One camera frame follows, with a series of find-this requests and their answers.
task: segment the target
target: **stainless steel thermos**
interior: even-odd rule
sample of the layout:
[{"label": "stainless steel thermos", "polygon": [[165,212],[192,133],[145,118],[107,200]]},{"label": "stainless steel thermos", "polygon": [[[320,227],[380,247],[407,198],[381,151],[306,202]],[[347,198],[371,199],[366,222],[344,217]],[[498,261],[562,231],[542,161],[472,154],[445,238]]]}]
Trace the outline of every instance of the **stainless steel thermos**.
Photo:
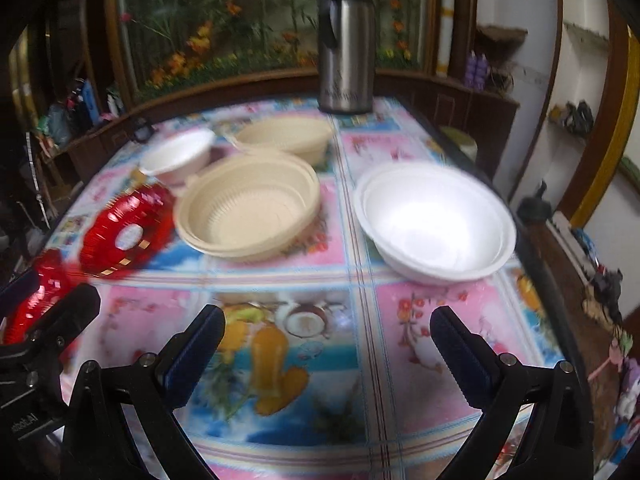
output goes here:
[{"label": "stainless steel thermos", "polygon": [[370,112],[375,61],[373,0],[320,0],[320,110],[332,114]]}]

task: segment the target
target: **metal screw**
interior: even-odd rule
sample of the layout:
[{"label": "metal screw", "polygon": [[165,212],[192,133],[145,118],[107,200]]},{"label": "metal screw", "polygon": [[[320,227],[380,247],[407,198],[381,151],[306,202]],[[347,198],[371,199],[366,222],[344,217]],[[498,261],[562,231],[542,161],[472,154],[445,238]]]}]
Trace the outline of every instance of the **metal screw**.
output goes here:
[{"label": "metal screw", "polygon": [[98,363],[94,360],[87,361],[84,363],[84,373],[87,374],[89,372],[93,372]]},{"label": "metal screw", "polygon": [[502,361],[507,366],[513,366],[518,362],[516,356],[509,353],[500,354],[500,361]]},{"label": "metal screw", "polygon": [[154,362],[156,362],[156,354],[153,352],[147,352],[146,354],[142,354],[138,362],[143,366],[151,366]]},{"label": "metal screw", "polygon": [[27,374],[27,387],[33,388],[36,384],[38,384],[38,373],[34,370]]},{"label": "metal screw", "polygon": [[560,369],[565,374],[570,374],[574,371],[574,366],[569,361],[560,361]]}]

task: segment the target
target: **wooden cabinet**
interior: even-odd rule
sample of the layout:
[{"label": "wooden cabinet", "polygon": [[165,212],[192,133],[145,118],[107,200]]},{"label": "wooden cabinet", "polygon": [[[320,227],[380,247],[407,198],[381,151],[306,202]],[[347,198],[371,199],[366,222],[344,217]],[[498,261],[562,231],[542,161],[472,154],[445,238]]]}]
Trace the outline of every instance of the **wooden cabinet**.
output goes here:
[{"label": "wooden cabinet", "polygon": [[[147,102],[85,140],[75,140],[67,151],[72,154],[82,180],[86,181],[86,177],[91,177],[132,137],[135,118],[159,123],[237,102],[317,92],[315,69],[229,78]],[[478,167],[489,178],[494,176],[518,110],[517,102],[471,90],[450,78],[398,70],[379,70],[374,94],[402,98],[434,126],[452,126],[469,133],[478,143]]]}]

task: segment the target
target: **glass window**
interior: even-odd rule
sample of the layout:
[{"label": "glass window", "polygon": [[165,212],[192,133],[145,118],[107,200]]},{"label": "glass window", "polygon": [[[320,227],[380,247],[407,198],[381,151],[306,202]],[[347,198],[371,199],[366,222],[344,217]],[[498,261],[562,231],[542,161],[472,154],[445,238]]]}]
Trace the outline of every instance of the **glass window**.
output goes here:
[{"label": "glass window", "polygon": [[[318,0],[119,0],[138,102],[226,77],[308,67]],[[426,0],[374,0],[378,66],[417,70]]]}]

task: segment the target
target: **bowl rim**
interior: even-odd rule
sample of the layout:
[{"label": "bowl rim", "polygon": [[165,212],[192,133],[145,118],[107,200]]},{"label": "bowl rim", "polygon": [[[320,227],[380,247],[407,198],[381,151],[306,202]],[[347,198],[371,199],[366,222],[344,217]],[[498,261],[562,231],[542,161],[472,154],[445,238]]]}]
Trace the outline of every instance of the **bowl rim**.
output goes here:
[{"label": "bowl rim", "polygon": [[[416,260],[409,254],[406,254],[404,251],[396,249],[395,246],[388,243],[384,237],[382,237],[370,224],[369,219],[367,219],[366,212],[364,210],[363,198],[366,193],[367,188],[372,183],[372,181],[379,176],[380,174],[389,172],[391,170],[402,171],[407,170],[409,168],[418,168],[421,170],[426,170],[427,172],[444,172],[449,173],[450,176],[454,176],[456,178],[461,178],[465,180],[468,184],[474,186],[479,192],[482,192],[485,196],[488,197],[489,200],[492,200],[495,205],[496,212],[500,215],[503,223],[506,227],[506,232],[504,234],[504,243],[502,245],[501,252],[498,254],[498,257],[495,259],[493,263],[488,266],[481,267],[479,269],[471,269],[471,270],[448,270],[443,269],[441,267],[433,267],[427,264]],[[511,211],[507,208],[506,204],[503,202],[501,197],[493,192],[488,186],[484,183],[480,182],[478,179],[474,178],[470,174],[465,171],[459,170],[458,168],[454,168],[451,166],[441,166],[436,162],[426,161],[426,160],[412,160],[408,162],[387,162],[385,164],[381,164],[372,170],[364,173],[358,183],[356,184],[356,190],[353,198],[353,206],[355,209],[356,217],[360,222],[360,225],[364,232],[373,240],[376,245],[380,245],[382,250],[388,253],[391,257],[401,262],[403,265],[409,267],[411,270],[419,272],[421,274],[431,276],[433,278],[437,278],[440,280],[447,280],[450,282],[472,282],[474,280],[480,280],[481,278],[485,278],[498,269],[500,269],[511,257],[516,245],[516,225],[513,221],[513,216]]]},{"label": "bowl rim", "polygon": [[[301,137],[299,140],[292,142],[277,143],[273,141],[266,142],[244,142],[242,136],[249,130],[257,130],[264,123],[284,123],[288,121],[308,121],[318,124],[317,128],[310,128],[308,135]],[[279,115],[261,118],[255,123],[250,123],[242,130],[235,134],[226,134],[225,138],[238,150],[242,151],[254,151],[264,149],[276,149],[284,152],[304,152],[313,149],[317,149],[319,145],[329,142],[335,135],[335,127],[333,123],[326,118],[322,117],[309,117],[304,115]]]},{"label": "bowl rim", "polygon": [[[190,210],[190,207],[197,195],[206,188],[212,179],[216,178],[220,174],[242,168],[243,166],[257,164],[261,161],[293,165],[299,170],[300,175],[308,181],[310,186],[310,199],[300,217],[287,229],[258,242],[242,246],[212,244],[196,236],[184,216]],[[295,238],[316,218],[320,204],[320,181],[318,179],[318,175],[311,165],[301,158],[283,152],[238,153],[216,162],[206,171],[206,173],[199,175],[187,185],[187,191],[176,201],[174,206],[174,225],[178,236],[187,245],[197,251],[220,258],[250,257],[254,254],[276,248],[290,238]]]},{"label": "bowl rim", "polygon": [[[177,144],[178,142],[184,142],[184,139],[187,137],[196,137],[196,136],[202,137],[203,139],[205,136],[207,136],[209,140],[208,142],[204,142],[203,140],[202,148],[197,152],[195,152],[193,155],[191,155],[189,158],[185,158],[184,160],[181,160],[179,162],[172,162],[171,164],[162,166],[161,168],[157,168],[155,170],[150,170],[149,168],[145,167],[145,159],[151,158],[151,156],[157,154],[162,150],[166,150],[167,147],[171,146],[172,144]],[[211,130],[210,128],[199,127],[195,130],[190,130],[188,132],[178,134],[174,137],[171,137],[170,139],[162,140],[157,146],[154,146],[151,150],[149,150],[142,156],[142,158],[140,159],[140,163],[138,165],[140,168],[140,173],[145,174],[146,176],[158,176],[158,175],[162,175],[163,173],[169,173],[170,171],[177,170],[182,166],[186,166],[187,164],[189,164],[190,162],[193,162],[196,158],[201,156],[206,151],[205,147],[208,147],[210,149],[215,139],[216,139],[216,134],[213,130]]]}]

